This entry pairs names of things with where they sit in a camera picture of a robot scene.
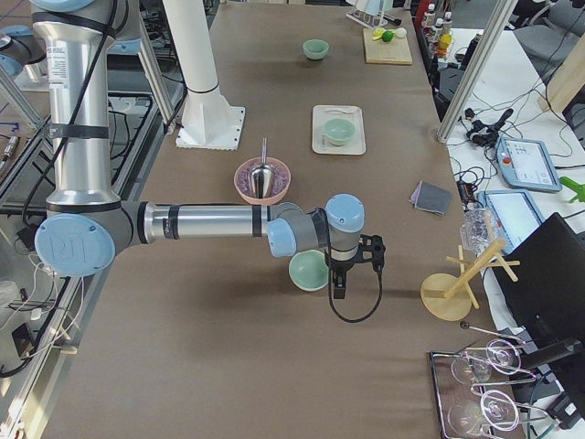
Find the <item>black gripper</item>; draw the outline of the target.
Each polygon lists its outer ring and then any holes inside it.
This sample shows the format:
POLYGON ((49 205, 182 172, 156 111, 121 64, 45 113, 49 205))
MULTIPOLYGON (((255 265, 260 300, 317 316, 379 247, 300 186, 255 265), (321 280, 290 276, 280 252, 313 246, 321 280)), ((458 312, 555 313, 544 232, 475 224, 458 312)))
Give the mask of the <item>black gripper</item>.
POLYGON ((376 274, 382 275, 386 247, 379 235, 361 234, 357 246, 349 252, 332 249, 325 253, 325 263, 332 271, 333 298, 346 298, 346 273, 357 264, 370 263, 376 274))

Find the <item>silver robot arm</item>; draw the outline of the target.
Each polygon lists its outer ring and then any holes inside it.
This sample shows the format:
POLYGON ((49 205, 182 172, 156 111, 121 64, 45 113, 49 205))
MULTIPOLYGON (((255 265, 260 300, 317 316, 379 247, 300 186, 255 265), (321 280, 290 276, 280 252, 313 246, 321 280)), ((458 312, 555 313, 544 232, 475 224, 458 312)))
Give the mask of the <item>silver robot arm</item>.
POLYGON ((272 255, 322 249, 331 299, 346 292, 346 274, 370 263, 382 273, 385 247, 363 233, 365 210, 349 194, 305 212, 292 203, 157 205, 125 202, 112 188, 107 52, 138 39, 135 1, 35 1, 33 27, 48 59, 55 190, 35 236, 41 261, 65 276, 107 268, 123 250, 159 239, 254 236, 272 255))

